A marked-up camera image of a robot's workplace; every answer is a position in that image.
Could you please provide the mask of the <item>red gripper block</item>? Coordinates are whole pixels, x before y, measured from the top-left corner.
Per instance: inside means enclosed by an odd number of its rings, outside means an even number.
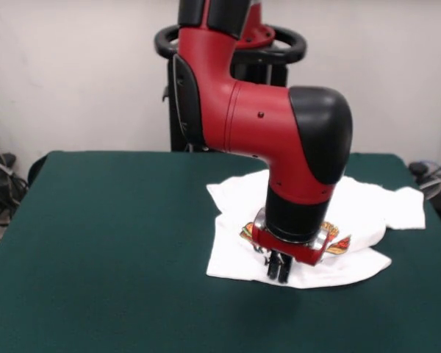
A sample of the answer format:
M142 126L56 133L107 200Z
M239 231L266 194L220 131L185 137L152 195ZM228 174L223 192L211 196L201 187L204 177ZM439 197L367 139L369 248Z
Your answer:
M268 260L269 279L278 279L287 284L293 260L307 265L320 262L330 241L330 231L320 228L308 243L291 243L280 240L266 227L265 208L257 213L251 230L251 242L254 249Z

